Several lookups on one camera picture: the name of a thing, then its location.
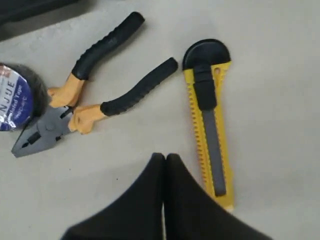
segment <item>yellow utility knife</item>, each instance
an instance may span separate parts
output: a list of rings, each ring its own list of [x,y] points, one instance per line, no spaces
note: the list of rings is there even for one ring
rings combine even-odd
[[[221,90],[231,64],[227,47],[216,39],[193,44],[183,58],[197,153],[206,192],[223,208],[234,208],[233,173],[228,160]]]

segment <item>ridged grip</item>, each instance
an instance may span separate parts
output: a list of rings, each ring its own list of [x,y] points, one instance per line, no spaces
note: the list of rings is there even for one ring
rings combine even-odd
[[[177,61],[173,57],[169,58],[148,73],[129,92],[115,100],[103,102],[100,107],[101,112],[106,116],[113,116],[127,111],[177,69]]]
[[[140,13],[132,12],[118,27],[92,45],[80,57],[71,71],[72,74],[79,80],[88,80],[96,63],[127,41],[144,21],[145,19]]]

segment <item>tape label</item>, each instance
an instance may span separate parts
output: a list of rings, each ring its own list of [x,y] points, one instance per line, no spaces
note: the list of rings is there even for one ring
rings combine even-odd
[[[0,131],[21,127],[31,116],[33,98],[27,81],[0,65]]]

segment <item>gray floor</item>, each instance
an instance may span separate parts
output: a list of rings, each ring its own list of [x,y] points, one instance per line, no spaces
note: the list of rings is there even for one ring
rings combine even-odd
[[[114,99],[195,41],[231,52],[223,108],[234,171],[234,214],[276,240],[319,235],[320,110],[317,0],[98,0],[77,18],[0,42],[2,62],[22,63],[61,86],[75,61],[131,11],[146,27],[102,64],[83,104]],[[0,236],[57,240],[67,226],[114,201],[151,153],[175,152],[201,183],[184,77],[177,73],[126,114],[16,160],[18,132],[0,138]]]

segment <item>pliers jaw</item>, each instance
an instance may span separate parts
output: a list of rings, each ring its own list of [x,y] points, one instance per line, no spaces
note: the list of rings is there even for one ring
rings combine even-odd
[[[53,148],[62,136],[71,132],[68,124],[72,110],[68,106],[48,106],[43,116],[22,131],[11,150],[13,155],[20,158]]]

